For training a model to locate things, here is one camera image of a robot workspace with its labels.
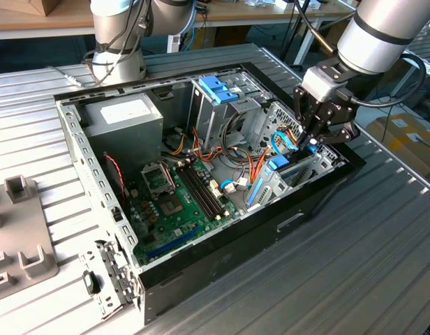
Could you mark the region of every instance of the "cardboard box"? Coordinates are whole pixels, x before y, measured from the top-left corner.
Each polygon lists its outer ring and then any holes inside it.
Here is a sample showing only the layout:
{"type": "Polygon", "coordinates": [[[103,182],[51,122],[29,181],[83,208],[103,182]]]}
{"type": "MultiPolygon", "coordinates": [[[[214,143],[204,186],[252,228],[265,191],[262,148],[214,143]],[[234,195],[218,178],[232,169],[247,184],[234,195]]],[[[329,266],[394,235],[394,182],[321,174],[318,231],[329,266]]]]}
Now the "cardboard box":
{"type": "MultiPolygon", "coordinates": [[[[386,117],[380,117],[367,126],[375,139],[383,138],[386,117]]],[[[404,163],[430,181],[430,130],[413,115],[403,113],[393,115],[387,123],[383,144],[404,163]]]]}
{"type": "Polygon", "coordinates": [[[47,16],[60,0],[0,0],[0,9],[47,16]]]}

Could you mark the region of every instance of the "motherboard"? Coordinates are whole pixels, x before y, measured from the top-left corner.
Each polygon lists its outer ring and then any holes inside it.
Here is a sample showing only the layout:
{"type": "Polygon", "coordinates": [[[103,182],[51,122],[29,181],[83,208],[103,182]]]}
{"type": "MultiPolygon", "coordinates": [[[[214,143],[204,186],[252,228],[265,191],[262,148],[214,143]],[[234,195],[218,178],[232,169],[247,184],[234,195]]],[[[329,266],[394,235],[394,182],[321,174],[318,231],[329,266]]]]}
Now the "motherboard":
{"type": "Polygon", "coordinates": [[[142,241],[134,248],[140,264],[152,262],[240,215],[217,190],[201,161],[146,168],[147,173],[144,168],[128,185],[131,226],[142,241]]]}

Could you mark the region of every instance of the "metal bracket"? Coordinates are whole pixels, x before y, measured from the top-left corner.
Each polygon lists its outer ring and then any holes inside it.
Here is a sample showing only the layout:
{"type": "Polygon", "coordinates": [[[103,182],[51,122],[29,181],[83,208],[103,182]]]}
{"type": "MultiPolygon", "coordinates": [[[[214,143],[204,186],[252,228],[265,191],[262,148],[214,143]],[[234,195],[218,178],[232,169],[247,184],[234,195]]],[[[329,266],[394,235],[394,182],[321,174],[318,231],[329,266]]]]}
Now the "metal bracket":
{"type": "Polygon", "coordinates": [[[139,284],[128,278],[128,263],[115,242],[96,241],[79,259],[85,268],[84,283],[98,303],[103,320],[133,302],[139,284]]]}
{"type": "Polygon", "coordinates": [[[5,179],[0,185],[0,299],[57,272],[36,182],[21,175],[5,179]]]}
{"type": "Polygon", "coordinates": [[[23,176],[15,176],[4,180],[4,189],[13,204],[30,199],[31,191],[23,176]]]}
{"type": "Polygon", "coordinates": [[[20,268],[26,273],[28,279],[44,274],[52,268],[52,258],[45,253],[43,247],[39,244],[36,246],[36,250],[38,252],[38,259],[35,261],[28,259],[25,254],[18,251],[20,268]]]}

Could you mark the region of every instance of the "ram slot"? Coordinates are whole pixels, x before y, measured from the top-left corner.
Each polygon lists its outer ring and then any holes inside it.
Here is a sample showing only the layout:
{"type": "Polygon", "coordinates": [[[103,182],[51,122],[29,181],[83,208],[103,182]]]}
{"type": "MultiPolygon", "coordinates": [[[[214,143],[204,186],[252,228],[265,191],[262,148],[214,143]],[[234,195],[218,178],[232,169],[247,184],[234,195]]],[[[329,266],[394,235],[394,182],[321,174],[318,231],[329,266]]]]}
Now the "ram slot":
{"type": "Polygon", "coordinates": [[[217,215],[223,213],[221,206],[215,201],[212,194],[207,190],[191,167],[179,170],[178,175],[210,221],[213,221],[217,215]]]}

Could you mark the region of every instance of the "green motherboard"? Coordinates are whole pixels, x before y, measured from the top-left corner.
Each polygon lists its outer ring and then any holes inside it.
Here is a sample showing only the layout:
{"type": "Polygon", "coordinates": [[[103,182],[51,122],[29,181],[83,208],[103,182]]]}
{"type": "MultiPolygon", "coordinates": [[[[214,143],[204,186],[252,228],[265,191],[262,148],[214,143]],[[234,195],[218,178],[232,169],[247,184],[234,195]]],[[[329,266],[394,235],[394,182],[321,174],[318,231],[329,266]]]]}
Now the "green motherboard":
{"type": "Polygon", "coordinates": [[[154,177],[153,183],[149,182],[150,188],[141,173],[128,187],[131,190],[131,226],[139,239],[134,254],[141,265],[239,216],[237,208],[226,196],[218,195],[217,199],[212,194],[210,181],[213,179],[201,161],[196,160],[184,168],[165,167],[165,170],[168,173],[163,177],[171,178],[174,192],[152,197],[151,184],[165,184],[158,172],[150,172],[154,177]]]}

